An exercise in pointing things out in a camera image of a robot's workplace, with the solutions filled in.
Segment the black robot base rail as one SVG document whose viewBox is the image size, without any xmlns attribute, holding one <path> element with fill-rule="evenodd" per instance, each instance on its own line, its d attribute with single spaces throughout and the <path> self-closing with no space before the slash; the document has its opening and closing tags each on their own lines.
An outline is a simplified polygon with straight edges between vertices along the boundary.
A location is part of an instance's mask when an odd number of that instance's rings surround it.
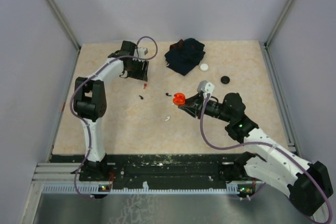
<svg viewBox="0 0 336 224">
<path fill-rule="evenodd" d="M 86 161 L 81 182 L 101 182 L 102 189 L 225 189 L 237 183 L 251 193 L 261 183 L 244 174 L 244 154 L 108 154 L 102 164 Z"/>
</svg>

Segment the orange earbud charging case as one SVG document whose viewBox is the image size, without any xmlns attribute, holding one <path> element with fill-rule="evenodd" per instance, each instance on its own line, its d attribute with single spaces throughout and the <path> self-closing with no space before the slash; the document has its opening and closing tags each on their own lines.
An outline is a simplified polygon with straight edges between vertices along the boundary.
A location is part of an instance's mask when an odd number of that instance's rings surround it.
<svg viewBox="0 0 336 224">
<path fill-rule="evenodd" d="M 185 104 L 186 97 L 182 93 L 176 93 L 173 96 L 173 104 L 180 106 Z"/>
</svg>

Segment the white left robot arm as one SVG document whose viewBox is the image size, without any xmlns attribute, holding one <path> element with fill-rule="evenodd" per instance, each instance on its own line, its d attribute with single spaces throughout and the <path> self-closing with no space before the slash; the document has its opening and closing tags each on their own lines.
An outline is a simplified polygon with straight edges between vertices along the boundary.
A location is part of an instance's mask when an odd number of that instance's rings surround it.
<svg viewBox="0 0 336 224">
<path fill-rule="evenodd" d="M 148 49 L 130 41 L 107 57 L 104 64 L 88 77 L 75 80 L 75 90 L 70 98 L 70 111 L 81 121 L 86 145 L 81 169 L 90 171 L 98 180 L 108 177 L 109 167 L 103 146 L 102 118 L 107 111 L 105 86 L 116 77 L 148 81 Z"/>
</svg>

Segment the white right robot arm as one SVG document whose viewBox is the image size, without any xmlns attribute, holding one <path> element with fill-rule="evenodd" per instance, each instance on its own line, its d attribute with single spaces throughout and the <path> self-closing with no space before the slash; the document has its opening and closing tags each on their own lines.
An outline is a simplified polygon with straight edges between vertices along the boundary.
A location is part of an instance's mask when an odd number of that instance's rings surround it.
<svg viewBox="0 0 336 224">
<path fill-rule="evenodd" d="M 176 93 L 173 103 L 194 118 L 203 120 L 208 115 L 227 122 L 225 130 L 238 146 L 251 148 L 236 161 L 234 172 L 239 179 L 262 180 L 283 193 L 306 216 L 313 216 L 322 205 L 332 214 L 329 198 L 333 188 L 326 166 L 311 163 L 276 143 L 245 114 L 239 93 L 226 94 L 221 103 L 202 92 L 191 98 Z"/>
</svg>

